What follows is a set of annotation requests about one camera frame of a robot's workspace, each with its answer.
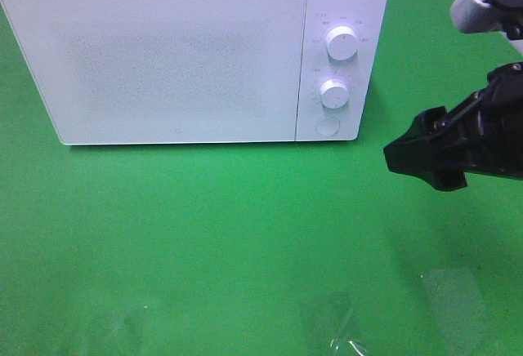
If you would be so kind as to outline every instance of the white knob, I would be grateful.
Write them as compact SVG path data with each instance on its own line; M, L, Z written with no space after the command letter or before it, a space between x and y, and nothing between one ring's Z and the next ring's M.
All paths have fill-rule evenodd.
M327 52L335 60L348 60L358 51L358 36L346 25L336 27L327 35Z
M349 100L349 85L342 80L328 80L320 91L321 103L328 109L339 109Z

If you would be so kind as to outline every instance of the green tabletop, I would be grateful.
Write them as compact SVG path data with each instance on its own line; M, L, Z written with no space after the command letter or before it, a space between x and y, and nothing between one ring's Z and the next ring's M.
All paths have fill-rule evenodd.
M2 13L0 354L523 354L523 184L382 155L521 59L452 1L389 0L358 140L286 144L63 146Z

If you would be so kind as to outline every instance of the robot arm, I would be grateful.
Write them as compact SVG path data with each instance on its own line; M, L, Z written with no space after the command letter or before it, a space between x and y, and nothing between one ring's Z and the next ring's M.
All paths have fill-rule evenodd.
M500 30L511 40L523 38L523 0L456 0L451 13L465 33ZM385 147L389 170L443 191L466 187L465 171L523 179L523 62L487 78L486 88L451 111L419 114Z

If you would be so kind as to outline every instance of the microwave door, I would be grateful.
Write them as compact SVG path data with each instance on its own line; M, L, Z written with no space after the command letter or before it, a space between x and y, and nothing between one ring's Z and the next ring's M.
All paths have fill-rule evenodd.
M67 145L294 140L305 0L2 0Z

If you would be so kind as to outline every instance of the white microwave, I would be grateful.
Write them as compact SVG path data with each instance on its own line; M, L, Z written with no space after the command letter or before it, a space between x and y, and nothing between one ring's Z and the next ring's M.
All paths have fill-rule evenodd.
M387 0L2 0L65 145L356 138Z

